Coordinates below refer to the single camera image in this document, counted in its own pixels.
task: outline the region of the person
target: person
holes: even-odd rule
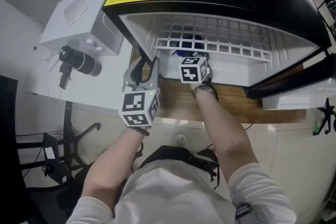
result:
[[[258,163],[245,130],[219,105],[214,88],[200,84],[192,91],[216,155],[210,148],[190,153],[179,134],[178,146],[149,156],[117,197],[146,133],[127,127],[89,169],[67,224],[296,222],[289,199]],[[232,201],[211,187],[217,158]]]

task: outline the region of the wristwatch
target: wristwatch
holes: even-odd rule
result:
[[[216,94],[215,94],[214,90],[210,86],[208,86],[206,84],[198,85],[196,88],[194,88],[193,90],[191,90],[191,92],[193,93],[193,96],[194,96],[195,99],[196,99],[197,93],[199,93],[201,91],[208,91],[208,92],[210,92],[216,98]]]

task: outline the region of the tiled floor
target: tiled floor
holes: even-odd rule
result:
[[[79,153],[85,162],[94,161],[124,129],[122,120],[111,114],[115,115],[73,110],[72,123],[78,133],[93,122],[102,124],[101,130],[93,131],[80,143]],[[308,223],[314,217],[336,170],[336,133],[312,136],[315,120],[320,118],[316,110],[308,110],[306,122],[254,124],[247,131],[259,162],[290,198],[298,223]],[[210,143],[202,122],[158,118],[150,137],[144,140],[144,155],[136,160],[134,168],[160,145],[172,144],[174,134],[179,132],[187,136],[192,151],[202,150]],[[223,176],[221,179],[217,191],[229,199]]]

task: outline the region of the tripod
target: tripod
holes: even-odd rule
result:
[[[330,133],[330,129],[331,129],[331,115],[334,115],[336,117],[336,113],[334,112],[334,108],[335,106],[331,106],[329,104],[329,98],[326,99],[325,101],[325,107],[326,108],[318,108],[318,110],[322,111],[324,113],[324,119],[321,123],[321,126],[318,130],[318,132],[313,132],[313,135],[319,135],[322,131],[322,129],[324,128],[325,124],[328,122],[328,130],[326,130],[324,133],[325,134],[329,134]],[[333,127],[334,130],[336,131],[336,120],[334,120],[333,122]]]

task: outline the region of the shoe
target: shoe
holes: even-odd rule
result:
[[[183,147],[189,150],[187,137],[183,133],[176,134],[174,146]]]

